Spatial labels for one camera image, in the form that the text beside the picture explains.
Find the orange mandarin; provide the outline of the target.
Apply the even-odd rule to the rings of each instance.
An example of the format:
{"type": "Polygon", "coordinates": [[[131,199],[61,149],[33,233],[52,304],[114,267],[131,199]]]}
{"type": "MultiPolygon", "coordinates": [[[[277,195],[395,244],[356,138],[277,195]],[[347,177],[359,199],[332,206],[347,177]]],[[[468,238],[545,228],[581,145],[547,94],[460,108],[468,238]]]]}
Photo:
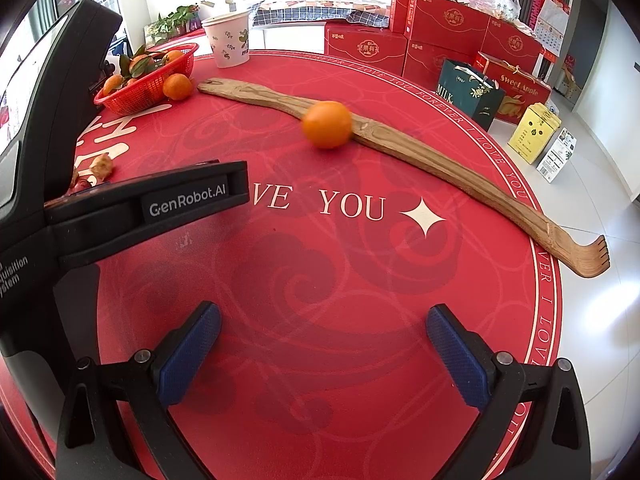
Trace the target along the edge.
{"type": "Polygon", "coordinates": [[[352,137],[352,113],[340,102],[321,101],[312,104],[300,123],[306,139],[322,150],[339,148],[352,137]]]}

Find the red plastic fruit basket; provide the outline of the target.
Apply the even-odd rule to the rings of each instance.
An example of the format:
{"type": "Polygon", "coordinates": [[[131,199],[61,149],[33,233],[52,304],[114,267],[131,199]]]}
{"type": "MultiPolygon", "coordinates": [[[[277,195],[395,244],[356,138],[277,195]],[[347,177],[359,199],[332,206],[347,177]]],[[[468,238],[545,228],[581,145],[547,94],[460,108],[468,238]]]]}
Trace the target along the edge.
{"type": "Polygon", "coordinates": [[[197,44],[180,44],[177,50],[181,56],[173,61],[157,67],[151,73],[134,76],[134,82],[128,84],[124,81],[119,89],[109,94],[100,90],[94,97],[96,106],[104,106],[111,112],[124,116],[142,112],[166,98],[163,86],[165,80],[172,75],[181,74],[190,77],[194,65],[194,53],[198,50],[197,44]]]}

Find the orange beside basket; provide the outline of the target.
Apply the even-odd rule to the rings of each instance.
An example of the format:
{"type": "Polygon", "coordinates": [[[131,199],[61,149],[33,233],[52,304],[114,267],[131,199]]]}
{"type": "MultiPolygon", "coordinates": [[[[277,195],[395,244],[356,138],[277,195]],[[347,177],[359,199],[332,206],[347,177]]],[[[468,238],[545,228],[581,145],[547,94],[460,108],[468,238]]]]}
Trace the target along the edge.
{"type": "Polygon", "coordinates": [[[182,101],[193,93],[193,84],[185,74],[172,74],[163,83],[163,94],[171,101],[182,101]]]}

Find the white floral paper cup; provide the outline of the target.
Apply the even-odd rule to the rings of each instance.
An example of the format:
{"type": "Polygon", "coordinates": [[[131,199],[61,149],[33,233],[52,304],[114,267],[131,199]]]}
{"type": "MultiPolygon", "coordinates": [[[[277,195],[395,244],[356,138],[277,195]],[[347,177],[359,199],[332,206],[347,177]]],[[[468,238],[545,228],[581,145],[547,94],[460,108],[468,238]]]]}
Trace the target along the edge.
{"type": "Polygon", "coordinates": [[[250,59],[250,11],[233,12],[202,21],[218,68],[242,65],[250,59]]]}

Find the long wooden back scratcher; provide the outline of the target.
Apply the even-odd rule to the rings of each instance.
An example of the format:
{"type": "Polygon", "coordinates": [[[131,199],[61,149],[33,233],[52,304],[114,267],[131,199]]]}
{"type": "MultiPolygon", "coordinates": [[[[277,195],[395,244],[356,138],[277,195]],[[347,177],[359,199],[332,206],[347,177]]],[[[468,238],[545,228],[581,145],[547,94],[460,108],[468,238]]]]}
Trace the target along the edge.
{"type": "MultiPolygon", "coordinates": [[[[289,96],[260,84],[226,78],[206,79],[198,84],[198,90],[236,102],[270,107],[298,119],[317,103],[313,99],[289,96]]],[[[357,114],[352,115],[352,135],[360,144],[438,177],[502,214],[582,278],[595,278],[611,266],[608,244],[603,235],[588,245],[577,244],[570,234],[541,212],[413,136],[357,114]]]]}

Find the yellow carton box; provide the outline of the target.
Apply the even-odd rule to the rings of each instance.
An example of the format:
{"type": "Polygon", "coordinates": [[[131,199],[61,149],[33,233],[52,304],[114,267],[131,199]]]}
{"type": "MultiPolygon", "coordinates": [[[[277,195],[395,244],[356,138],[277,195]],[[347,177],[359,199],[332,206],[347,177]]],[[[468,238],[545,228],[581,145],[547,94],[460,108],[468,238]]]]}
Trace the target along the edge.
{"type": "Polygon", "coordinates": [[[529,105],[508,141],[528,164],[532,164],[558,130],[561,119],[544,104],[529,105]]]}

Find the dark green milk bag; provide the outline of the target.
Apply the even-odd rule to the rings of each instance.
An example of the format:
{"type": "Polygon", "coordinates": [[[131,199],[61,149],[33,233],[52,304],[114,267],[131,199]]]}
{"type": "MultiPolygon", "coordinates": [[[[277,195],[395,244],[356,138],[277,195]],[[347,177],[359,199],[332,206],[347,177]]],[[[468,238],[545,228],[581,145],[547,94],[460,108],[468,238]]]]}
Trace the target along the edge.
{"type": "Polygon", "coordinates": [[[491,126],[506,96],[497,81],[470,64],[454,60],[442,63],[436,94],[467,114],[484,130],[491,126]]]}

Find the red gift box stack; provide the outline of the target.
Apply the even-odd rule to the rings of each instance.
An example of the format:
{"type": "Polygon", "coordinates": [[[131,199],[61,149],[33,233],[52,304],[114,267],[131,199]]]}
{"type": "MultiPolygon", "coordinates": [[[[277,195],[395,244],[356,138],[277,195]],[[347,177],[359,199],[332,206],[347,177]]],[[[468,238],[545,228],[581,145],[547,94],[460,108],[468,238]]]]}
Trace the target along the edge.
{"type": "Polygon", "coordinates": [[[434,90],[447,61],[471,65],[504,90],[497,117],[518,122],[548,101],[533,75],[542,45],[516,25],[457,0],[392,0],[385,28],[329,21],[324,53],[404,77],[434,90]]]}

